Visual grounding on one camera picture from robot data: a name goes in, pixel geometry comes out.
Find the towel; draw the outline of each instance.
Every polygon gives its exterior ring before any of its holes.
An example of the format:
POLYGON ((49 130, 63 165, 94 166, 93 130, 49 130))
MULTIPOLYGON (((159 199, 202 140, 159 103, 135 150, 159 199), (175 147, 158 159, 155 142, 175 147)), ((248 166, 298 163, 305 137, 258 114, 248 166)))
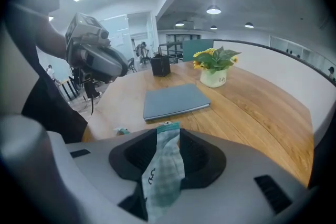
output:
POLYGON ((141 177, 150 224, 155 223, 180 195, 184 164, 177 145, 179 139, 179 122, 157 128, 156 153, 141 177))

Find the white flower pot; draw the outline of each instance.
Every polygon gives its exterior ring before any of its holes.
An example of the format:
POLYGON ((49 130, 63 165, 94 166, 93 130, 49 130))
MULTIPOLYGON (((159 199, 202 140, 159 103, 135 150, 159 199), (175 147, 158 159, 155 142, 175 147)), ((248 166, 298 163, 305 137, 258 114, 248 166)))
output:
POLYGON ((210 88, 217 88, 226 82, 226 71, 227 69, 224 69, 211 73, 209 70, 203 69, 200 81, 210 88))

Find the black slot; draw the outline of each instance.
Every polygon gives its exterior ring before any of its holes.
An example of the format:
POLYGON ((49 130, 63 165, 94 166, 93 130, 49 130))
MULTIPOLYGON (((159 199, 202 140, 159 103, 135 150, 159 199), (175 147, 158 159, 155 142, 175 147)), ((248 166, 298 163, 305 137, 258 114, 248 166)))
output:
POLYGON ((269 175, 255 177, 254 181, 276 214, 291 205, 291 200, 269 175))
POLYGON ((78 150, 78 151, 70 152, 70 155, 72 158, 77 158, 77 157, 84 156, 90 153, 91 152, 89 152, 88 150, 78 150))

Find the black chair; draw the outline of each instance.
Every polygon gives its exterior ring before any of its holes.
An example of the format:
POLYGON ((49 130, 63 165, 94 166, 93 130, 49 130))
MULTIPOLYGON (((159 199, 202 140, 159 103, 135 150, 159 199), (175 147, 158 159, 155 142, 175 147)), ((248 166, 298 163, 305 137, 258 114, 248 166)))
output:
POLYGON ((128 60, 128 70, 132 70, 133 73, 134 73, 134 71, 137 72, 137 70, 135 69, 135 66, 134 66, 134 58, 133 57, 128 60))

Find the gray laptop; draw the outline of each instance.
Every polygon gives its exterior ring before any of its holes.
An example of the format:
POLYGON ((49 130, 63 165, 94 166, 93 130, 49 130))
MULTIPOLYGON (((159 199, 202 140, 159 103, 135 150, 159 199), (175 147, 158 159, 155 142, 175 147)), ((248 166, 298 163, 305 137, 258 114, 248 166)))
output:
POLYGON ((194 84, 148 91, 143 108, 145 121, 206 108, 210 100, 194 84))

